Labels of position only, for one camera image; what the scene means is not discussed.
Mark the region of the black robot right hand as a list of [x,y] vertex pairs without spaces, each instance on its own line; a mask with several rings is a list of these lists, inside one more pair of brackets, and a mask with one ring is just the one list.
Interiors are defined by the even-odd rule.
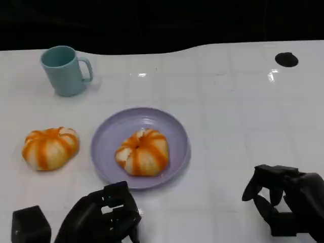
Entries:
[[319,174],[258,165],[242,200],[254,201],[272,236],[308,233],[323,242],[323,178]]

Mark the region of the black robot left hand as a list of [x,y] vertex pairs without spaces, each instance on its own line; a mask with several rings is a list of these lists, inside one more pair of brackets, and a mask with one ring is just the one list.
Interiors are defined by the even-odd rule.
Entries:
[[65,217],[55,242],[139,242],[142,217],[126,181],[82,197]]

